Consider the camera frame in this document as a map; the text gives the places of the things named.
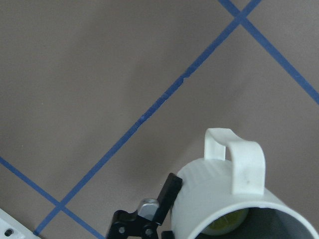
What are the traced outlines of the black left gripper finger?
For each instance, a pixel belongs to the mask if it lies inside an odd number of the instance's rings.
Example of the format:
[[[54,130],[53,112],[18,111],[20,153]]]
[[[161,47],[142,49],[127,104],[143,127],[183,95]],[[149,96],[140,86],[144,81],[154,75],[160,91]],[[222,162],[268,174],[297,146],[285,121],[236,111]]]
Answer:
[[[164,186],[157,198],[159,207],[154,215],[155,223],[157,223],[158,225],[163,224],[181,188],[182,188],[182,179],[173,173],[169,173],[164,183]]]

